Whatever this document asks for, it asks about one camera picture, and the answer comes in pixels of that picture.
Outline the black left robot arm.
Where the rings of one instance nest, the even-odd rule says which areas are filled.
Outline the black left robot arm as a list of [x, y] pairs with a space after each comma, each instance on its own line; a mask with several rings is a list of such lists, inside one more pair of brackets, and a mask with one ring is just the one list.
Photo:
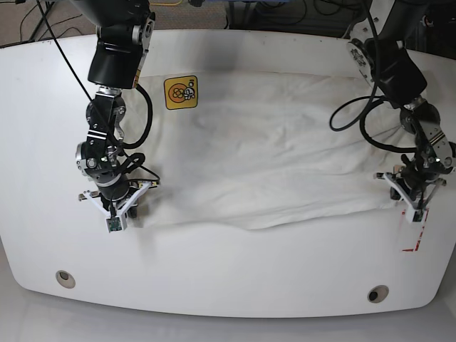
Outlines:
[[[442, 176], [455, 168], [455, 144], [444, 134], [437, 108], [423, 97], [428, 83], [405, 47], [430, 2], [361, 1], [360, 5], [365, 19], [353, 26], [348, 50], [373, 91], [382, 93], [368, 100], [359, 119], [360, 131], [378, 149], [400, 154], [403, 166], [378, 176], [390, 185], [393, 200], [407, 203], [416, 222], [445, 184]], [[400, 124], [414, 136], [414, 147], [386, 145], [368, 135], [367, 115], [384, 102], [400, 109]]]

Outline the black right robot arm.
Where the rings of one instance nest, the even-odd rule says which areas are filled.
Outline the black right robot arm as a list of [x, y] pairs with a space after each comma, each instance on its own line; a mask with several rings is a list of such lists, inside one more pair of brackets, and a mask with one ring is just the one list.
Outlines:
[[[139, 76], [150, 45], [155, 14], [148, 1], [73, 1], [96, 27], [97, 45], [88, 81], [99, 89], [86, 110], [89, 131], [78, 147], [82, 172], [97, 184], [103, 208], [111, 217], [139, 186], [127, 174], [140, 167], [145, 156], [135, 152], [124, 162], [119, 157], [137, 150], [152, 127], [152, 101], [139, 85]], [[123, 90], [136, 89], [147, 104], [147, 121], [135, 142], [125, 142], [120, 123], [125, 116]]]

